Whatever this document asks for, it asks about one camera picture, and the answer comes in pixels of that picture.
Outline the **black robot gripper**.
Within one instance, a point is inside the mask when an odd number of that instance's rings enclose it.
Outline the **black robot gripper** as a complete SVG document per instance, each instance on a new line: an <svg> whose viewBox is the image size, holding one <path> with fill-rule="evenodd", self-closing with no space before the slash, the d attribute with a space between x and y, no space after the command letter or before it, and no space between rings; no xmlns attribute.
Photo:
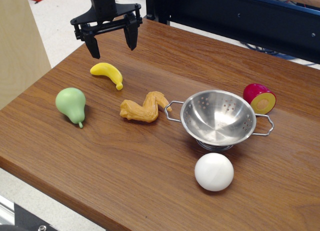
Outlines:
<svg viewBox="0 0 320 231"><path fill-rule="evenodd" d="M91 56L100 59L96 35L123 29L128 47L137 47L138 28L143 23L139 3L120 4L116 0L90 0L91 8L73 18L75 37L85 42Z"/></svg>

